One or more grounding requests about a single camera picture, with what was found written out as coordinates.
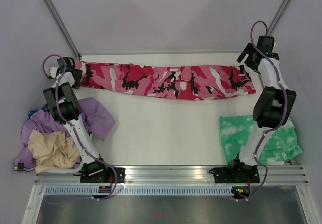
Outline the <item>purple trousers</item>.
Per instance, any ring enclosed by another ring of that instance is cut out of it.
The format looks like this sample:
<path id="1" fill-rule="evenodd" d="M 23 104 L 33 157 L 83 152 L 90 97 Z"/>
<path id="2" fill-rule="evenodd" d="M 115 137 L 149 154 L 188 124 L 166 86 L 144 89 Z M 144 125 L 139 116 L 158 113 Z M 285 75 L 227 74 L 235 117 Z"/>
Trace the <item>purple trousers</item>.
<path id="1" fill-rule="evenodd" d="M 87 133 L 92 133 L 105 140 L 108 133 L 115 126 L 115 120 L 105 107 L 93 97 L 79 100 L 82 109 L 83 125 Z M 59 122 L 55 121 L 49 111 L 39 110 L 25 123 L 21 131 L 23 149 L 15 159 L 15 172 L 29 172 L 36 168 L 36 161 L 28 149 L 28 142 L 33 130 L 40 133 L 67 131 Z"/>

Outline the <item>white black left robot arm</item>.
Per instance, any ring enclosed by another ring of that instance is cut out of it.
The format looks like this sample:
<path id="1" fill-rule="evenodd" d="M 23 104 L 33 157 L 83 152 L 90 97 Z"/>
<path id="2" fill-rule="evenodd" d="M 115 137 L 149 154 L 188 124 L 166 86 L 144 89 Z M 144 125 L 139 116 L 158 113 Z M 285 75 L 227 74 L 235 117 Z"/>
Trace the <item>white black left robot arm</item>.
<path id="1" fill-rule="evenodd" d="M 83 183 L 103 183 L 113 178 L 112 168 L 104 162 L 92 143 L 96 135 L 105 140 L 115 126 L 115 120 L 101 103 L 87 99 L 83 110 L 74 89 L 80 87 L 82 72 L 75 68 L 75 61 L 69 57 L 57 57 L 58 68 L 52 67 L 47 74 L 54 84 L 43 91 L 49 112 L 55 121 L 62 124 L 72 137 L 80 156 L 79 164 L 70 168 L 51 168 L 48 173 L 80 174 Z"/>

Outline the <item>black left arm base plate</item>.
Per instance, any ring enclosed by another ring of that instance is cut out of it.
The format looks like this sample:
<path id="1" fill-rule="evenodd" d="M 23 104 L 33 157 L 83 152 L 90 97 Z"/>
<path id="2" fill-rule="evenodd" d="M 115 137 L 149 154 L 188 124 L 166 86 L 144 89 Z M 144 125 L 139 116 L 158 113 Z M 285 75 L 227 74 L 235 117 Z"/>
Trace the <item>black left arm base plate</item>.
<path id="1" fill-rule="evenodd" d="M 115 167 L 115 171 L 108 167 L 88 173 L 82 173 L 80 176 L 81 183 L 124 183 L 125 168 Z"/>

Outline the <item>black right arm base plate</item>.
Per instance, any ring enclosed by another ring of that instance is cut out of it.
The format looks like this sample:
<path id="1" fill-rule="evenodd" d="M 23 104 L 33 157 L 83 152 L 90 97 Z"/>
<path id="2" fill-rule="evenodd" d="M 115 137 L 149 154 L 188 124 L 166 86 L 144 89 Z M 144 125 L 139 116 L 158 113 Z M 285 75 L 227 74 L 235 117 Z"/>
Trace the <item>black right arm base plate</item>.
<path id="1" fill-rule="evenodd" d="M 216 167 L 209 171 L 213 175 L 215 183 L 247 184 L 259 183 L 260 177 L 256 166 L 250 168 Z"/>

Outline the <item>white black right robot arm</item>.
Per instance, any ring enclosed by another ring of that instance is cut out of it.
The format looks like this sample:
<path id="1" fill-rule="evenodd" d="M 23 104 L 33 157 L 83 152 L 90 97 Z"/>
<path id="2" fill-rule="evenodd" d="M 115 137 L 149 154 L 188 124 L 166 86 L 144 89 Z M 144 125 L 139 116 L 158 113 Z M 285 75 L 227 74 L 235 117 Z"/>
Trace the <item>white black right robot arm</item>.
<path id="1" fill-rule="evenodd" d="M 260 74 L 263 90 L 253 109 L 254 127 L 247 144 L 231 162 L 229 175 L 236 182 L 258 175 L 259 157 L 269 138 L 290 115 L 296 92 L 290 90 L 279 69 L 279 56 L 273 51 L 275 40 L 271 36 L 259 36 L 257 43 L 250 42 L 238 58 L 238 62 Z"/>

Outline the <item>pink camouflage trousers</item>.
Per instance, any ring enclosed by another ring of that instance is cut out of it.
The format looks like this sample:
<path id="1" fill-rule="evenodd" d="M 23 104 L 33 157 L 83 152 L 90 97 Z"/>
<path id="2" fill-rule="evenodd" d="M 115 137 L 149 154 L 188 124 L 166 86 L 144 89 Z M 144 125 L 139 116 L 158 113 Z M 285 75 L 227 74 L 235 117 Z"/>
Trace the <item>pink camouflage trousers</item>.
<path id="1" fill-rule="evenodd" d="M 77 61 L 81 85 L 113 92 L 180 100 L 227 99 L 256 93 L 243 66 L 139 66 Z"/>

